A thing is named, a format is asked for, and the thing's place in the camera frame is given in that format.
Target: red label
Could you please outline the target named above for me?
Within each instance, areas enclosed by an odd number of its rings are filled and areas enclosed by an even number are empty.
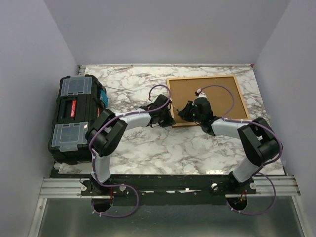
[[[71,106],[71,114],[70,114],[70,117],[73,118],[75,117],[75,111],[76,111],[76,100],[73,100],[73,104]]]

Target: toolbox lid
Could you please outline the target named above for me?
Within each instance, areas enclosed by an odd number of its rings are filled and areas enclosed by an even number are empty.
[[[91,77],[75,76],[65,78],[61,87],[60,96],[90,94],[91,85]]]
[[[86,144],[85,134],[89,122],[56,124],[51,146],[59,146],[61,152],[77,151],[79,144]]]

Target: back wall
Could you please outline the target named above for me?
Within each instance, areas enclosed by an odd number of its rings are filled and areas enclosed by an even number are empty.
[[[45,0],[76,62],[254,63],[289,0]]]

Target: wooden frame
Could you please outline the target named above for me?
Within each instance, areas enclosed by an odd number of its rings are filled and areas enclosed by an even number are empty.
[[[167,79],[167,86],[171,89],[170,87],[170,81],[174,81],[174,80],[189,80],[189,79],[217,79],[217,78],[234,78],[234,81],[235,81],[235,85],[236,85],[236,88],[238,90],[238,94],[239,94],[239,98],[241,100],[241,103],[242,103],[242,106],[244,108],[244,111],[245,111],[245,114],[246,114],[246,118],[240,118],[240,119],[251,119],[250,118],[250,114],[248,112],[248,109],[247,109],[247,106],[246,106],[246,103],[245,103],[245,100],[243,98],[243,95],[241,93],[241,90],[240,90],[240,86],[239,86],[239,83],[236,79],[236,76],[235,75],[220,75],[220,76],[205,76],[205,77],[189,77],[189,78],[168,78]],[[173,107],[171,106],[171,115],[172,117],[174,118],[174,109]],[[182,122],[182,123],[177,123],[175,125],[173,125],[172,127],[187,127],[187,126],[197,126],[196,123],[193,123],[193,122]]]

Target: cork board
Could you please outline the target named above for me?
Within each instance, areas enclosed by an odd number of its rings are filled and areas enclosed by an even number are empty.
[[[197,126],[193,122],[186,122],[178,115],[176,109],[182,110],[188,100],[196,99],[195,91],[207,85],[219,84],[227,87],[235,96],[235,106],[227,114],[231,119],[250,119],[248,109],[240,91],[239,84],[234,75],[192,77],[192,78],[169,78],[167,85],[171,90],[171,115],[176,124],[173,127]],[[230,94],[220,87],[209,87],[203,90],[211,104],[215,116],[221,117],[232,105],[233,100]]]

